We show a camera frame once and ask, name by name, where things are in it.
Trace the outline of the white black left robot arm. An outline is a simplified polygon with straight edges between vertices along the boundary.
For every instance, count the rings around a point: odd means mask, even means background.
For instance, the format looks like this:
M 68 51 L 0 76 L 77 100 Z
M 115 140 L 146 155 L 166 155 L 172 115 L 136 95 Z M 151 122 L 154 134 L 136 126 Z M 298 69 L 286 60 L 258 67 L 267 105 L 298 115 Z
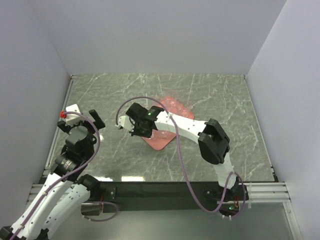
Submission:
M 96 110 L 90 110 L 89 114 L 93 119 L 75 110 L 61 112 L 57 126 L 68 134 L 61 154 L 27 210 L 13 225 L 1 228 L 2 240 L 36 239 L 60 197 L 97 155 L 101 144 L 99 130 L 106 125 Z

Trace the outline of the clear faceted glass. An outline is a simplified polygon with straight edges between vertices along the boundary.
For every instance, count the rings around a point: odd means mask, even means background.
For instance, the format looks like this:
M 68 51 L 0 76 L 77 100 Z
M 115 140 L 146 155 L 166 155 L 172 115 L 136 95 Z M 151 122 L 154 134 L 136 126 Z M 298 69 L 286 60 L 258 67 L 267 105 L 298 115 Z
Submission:
M 155 134 L 152 133 L 150 137 L 147 137 L 147 139 L 148 139 L 148 140 L 151 140 L 151 139 L 153 139 L 154 137 L 155 137 Z
M 177 101 L 170 96 L 164 97 L 161 102 L 167 108 L 168 111 L 177 107 Z
M 177 106 L 177 115 L 188 118 L 191 114 L 190 107 L 179 103 Z
M 158 131 L 157 135 L 158 135 L 159 138 L 164 139 L 164 138 L 168 137 L 169 132 L 168 131 Z

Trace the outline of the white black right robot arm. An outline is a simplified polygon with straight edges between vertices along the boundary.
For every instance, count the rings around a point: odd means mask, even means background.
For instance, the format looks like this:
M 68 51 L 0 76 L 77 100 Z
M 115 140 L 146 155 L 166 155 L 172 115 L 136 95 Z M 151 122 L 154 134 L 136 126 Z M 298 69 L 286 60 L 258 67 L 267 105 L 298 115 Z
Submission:
M 231 200 L 238 193 L 239 179 L 230 159 L 230 138 L 213 118 L 203 121 L 166 112 L 163 108 L 150 109 L 133 103 L 125 115 L 118 118 L 119 128 L 128 130 L 131 135 L 150 138 L 153 131 L 170 132 L 198 144 L 201 157 L 212 164 L 220 185 L 220 194 Z

